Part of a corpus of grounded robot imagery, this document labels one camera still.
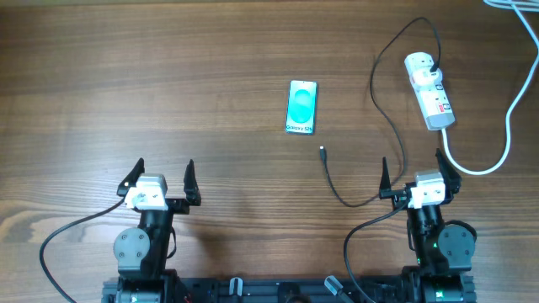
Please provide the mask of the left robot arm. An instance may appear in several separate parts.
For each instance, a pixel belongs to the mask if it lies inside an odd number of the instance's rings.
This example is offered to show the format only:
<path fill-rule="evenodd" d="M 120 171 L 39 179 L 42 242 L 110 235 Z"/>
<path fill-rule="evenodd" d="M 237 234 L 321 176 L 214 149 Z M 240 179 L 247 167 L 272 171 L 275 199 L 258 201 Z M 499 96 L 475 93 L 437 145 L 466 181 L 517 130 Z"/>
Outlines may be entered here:
<path fill-rule="evenodd" d="M 126 207 L 140 214 L 136 227 L 122 231 L 115 239 L 113 253 L 118 262 L 116 284 L 103 288 L 103 302 L 191 302 L 189 291 L 166 262 L 177 251 L 169 250 L 176 239 L 175 215 L 188 215 L 189 208 L 201 204 L 190 161 L 184 173 L 183 198 L 168 198 L 168 186 L 160 173 L 146 173 L 141 158 L 121 181 L 117 195 Z"/>

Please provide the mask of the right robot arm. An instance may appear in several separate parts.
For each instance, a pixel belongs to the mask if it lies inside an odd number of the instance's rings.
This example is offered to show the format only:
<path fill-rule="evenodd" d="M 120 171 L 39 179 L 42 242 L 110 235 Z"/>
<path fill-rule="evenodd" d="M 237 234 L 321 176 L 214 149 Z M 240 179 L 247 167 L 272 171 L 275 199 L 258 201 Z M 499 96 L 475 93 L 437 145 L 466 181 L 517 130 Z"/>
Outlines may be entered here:
<path fill-rule="evenodd" d="M 462 178 L 446 157 L 437 151 L 438 168 L 414 175 L 403 189 L 393 189 L 387 161 L 382 161 L 379 198 L 390 199 L 395 210 L 407 212 L 408 246 L 416 266 L 400 275 L 406 302 L 475 302 L 472 269 L 477 232 L 463 221 L 445 221 L 441 207 L 452 202 Z"/>

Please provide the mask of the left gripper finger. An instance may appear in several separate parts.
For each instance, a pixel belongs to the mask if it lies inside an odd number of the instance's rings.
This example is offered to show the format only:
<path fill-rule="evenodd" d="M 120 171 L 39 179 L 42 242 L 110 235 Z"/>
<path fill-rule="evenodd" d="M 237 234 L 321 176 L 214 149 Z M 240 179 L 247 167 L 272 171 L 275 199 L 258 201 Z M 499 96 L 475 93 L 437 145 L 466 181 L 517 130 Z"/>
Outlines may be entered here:
<path fill-rule="evenodd" d="M 184 173 L 184 193 L 185 199 L 190 205 L 201 205 L 200 190 L 195 176 L 195 163 L 192 159 L 189 160 Z"/>
<path fill-rule="evenodd" d="M 118 185 L 116 194 L 120 197 L 126 197 L 129 189 L 136 186 L 136 181 L 144 172 L 144 159 L 140 157 L 139 160 L 136 162 L 136 165 Z"/>

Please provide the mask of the turquoise screen smartphone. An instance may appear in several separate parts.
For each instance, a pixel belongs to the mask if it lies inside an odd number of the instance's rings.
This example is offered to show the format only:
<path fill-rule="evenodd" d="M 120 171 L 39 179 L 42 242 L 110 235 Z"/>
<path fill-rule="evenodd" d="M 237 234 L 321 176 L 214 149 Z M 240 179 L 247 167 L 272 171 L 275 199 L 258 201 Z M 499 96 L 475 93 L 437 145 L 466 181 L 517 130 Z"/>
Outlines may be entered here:
<path fill-rule="evenodd" d="M 316 82 L 292 80 L 286 111 L 287 133 L 313 135 L 318 96 Z"/>

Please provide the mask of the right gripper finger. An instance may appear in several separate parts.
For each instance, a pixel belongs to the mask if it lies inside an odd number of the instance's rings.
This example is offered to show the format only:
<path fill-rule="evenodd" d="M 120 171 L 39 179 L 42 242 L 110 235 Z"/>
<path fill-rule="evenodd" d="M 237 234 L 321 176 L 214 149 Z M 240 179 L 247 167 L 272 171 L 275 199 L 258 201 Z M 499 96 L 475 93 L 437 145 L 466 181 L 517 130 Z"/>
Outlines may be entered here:
<path fill-rule="evenodd" d="M 457 194 L 460 191 L 462 177 L 456 169 L 449 163 L 447 158 L 441 152 L 440 148 L 436 149 L 435 156 L 439 165 L 440 173 L 446 185 L 448 194 Z"/>
<path fill-rule="evenodd" d="M 389 172 L 387 167 L 387 159 L 382 158 L 382 176 L 379 186 L 379 199 L 391 199 L 396 193 L 397 190 L 392 190 L 391 180 L 389 178 Z"/>

